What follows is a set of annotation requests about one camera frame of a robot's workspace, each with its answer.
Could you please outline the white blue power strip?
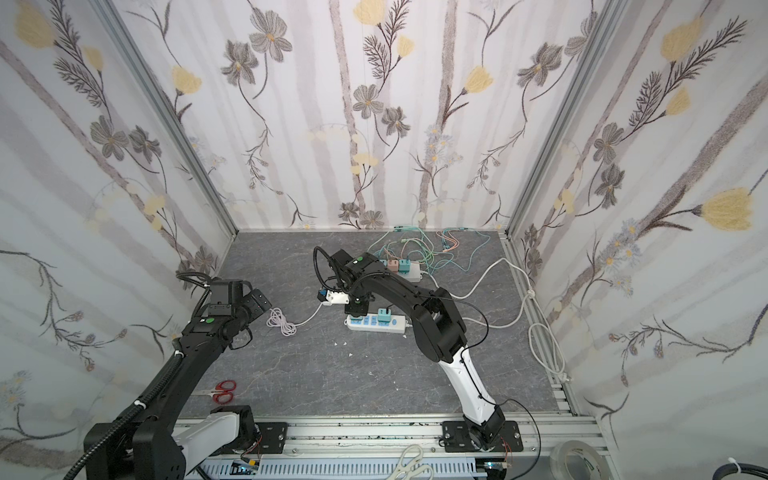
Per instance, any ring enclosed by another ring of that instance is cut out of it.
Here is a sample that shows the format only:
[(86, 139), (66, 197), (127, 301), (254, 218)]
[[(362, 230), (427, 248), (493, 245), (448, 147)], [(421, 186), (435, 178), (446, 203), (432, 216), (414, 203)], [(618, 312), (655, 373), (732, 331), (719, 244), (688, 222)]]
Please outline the white blue power strip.
[(377, 314), (364, 317), (347, 316), (344, 324), (352, 331), (390, 333), (402, 335), (406, 333), (406, 319), (403, 315), (389, 315), (384, 321)]

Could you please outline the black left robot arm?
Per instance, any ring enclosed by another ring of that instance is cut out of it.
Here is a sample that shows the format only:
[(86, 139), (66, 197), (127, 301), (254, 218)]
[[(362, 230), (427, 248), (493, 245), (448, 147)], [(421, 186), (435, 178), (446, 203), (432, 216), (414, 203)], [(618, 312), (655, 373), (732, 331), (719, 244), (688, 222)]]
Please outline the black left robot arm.
[(246, 450), (260, 441), (248, 406), (224, 405), (184, 434), (176, 422), (197, 384), (236, 336), (268, 312), (267, 297), (245, 280), (201, 272), (180, 279), (202, 288), (173, 352), (145, 390), (112, 422), (87, 433), (83, 454), (66, 473), (74, 479), (182, 479), (208, 456)]

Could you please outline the white multicolour power strip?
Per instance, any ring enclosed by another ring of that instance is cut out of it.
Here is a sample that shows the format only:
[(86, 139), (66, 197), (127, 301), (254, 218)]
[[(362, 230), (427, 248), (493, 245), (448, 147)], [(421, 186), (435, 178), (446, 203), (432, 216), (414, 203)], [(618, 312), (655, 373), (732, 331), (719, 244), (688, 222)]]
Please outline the white multicolour power strip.
[(388, 271), (396, 273), (410, 282), (418, 282), (422, 277), (421, 263), (408, 259), (390, 259), (385, 261)]

